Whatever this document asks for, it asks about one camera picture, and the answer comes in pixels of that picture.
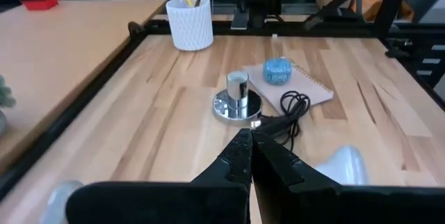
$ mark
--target wooden tabletop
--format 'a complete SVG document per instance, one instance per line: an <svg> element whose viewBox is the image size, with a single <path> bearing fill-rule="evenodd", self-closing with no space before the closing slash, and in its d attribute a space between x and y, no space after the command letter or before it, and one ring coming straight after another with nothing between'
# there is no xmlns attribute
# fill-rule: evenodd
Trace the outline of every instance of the wooden tabletop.
<svg viewBox="0 0 445 224"><path fill-rule="evenodd" d="M374 39L217 36L198 52L149 36L0 204L1 223L37 223L57 183L188 182L238 131L212 115L226 74L286 56L335 92L301 119L295 153L311 166L342 145L373 185L445 184L445 113ZM274 113L267 103L264 113ZM252 223L260 223L252 187Z"/></svg>
<svg viewBox="0 0 445 224"><path fill-rule="evenodd" d="M0 137L0 174L54 121L165 0L59 1L47 11L0 13L0 74L17 106Z"/></svg>

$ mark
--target spiral notebook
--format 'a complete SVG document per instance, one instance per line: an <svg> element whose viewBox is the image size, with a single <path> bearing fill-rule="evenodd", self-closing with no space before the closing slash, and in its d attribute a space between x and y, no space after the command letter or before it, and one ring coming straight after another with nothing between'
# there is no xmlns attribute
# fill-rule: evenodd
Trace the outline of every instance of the spiral notebook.
<svg viewBox="0 0 445 224"><path fill-rule="evenodd" d="M291 79L282 86L270 85L263 80L263 64L245 66L243 69L249 74L250 83L279 114L283 114L280 106L281 96L290 90L309 96L311 105L328 101L334 97L334 92L314 80L297 65L293 66Z"/></svg>

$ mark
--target wooden table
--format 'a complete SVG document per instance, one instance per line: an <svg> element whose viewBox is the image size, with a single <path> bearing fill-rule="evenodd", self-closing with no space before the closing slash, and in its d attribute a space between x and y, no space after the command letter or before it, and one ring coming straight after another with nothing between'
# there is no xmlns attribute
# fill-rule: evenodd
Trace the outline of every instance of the wooden table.
<svg viewBox="0 0 445 224"><path fill-rule="evenodd" d="M53 122L165 0L59 1L47 11L0 13L0 74L17 106L3 112L0 174Z"/></svg>
<svg viewBox="0 0 445 224"><path fill-rule="evenodd" d="M295 153L324 162L362 153L371 184L445 184L445 113L374 39L217 36L199 52L149 36L0 204L0 223L37 223L57 183L77 179L188 182L238 128L218 122L227 73L286 56L335 92L301 119ZM273 113L264 105L264 113ZM260 223L252 187L252 223Z"/></svg>

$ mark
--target metal base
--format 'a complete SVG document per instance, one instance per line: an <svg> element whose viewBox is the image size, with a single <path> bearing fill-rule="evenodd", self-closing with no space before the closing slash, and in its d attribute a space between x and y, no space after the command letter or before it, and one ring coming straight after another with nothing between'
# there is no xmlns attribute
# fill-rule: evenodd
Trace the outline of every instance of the metal base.
<svg viewBox="0 0 445 224"><path fill-rule="evenodd" d="M249 90L248 105L240 109L229 106L227 89L219 92L213 99L213 114L224 123L234 126L249 125L261 113L261 98L256 92Z"/></svg>

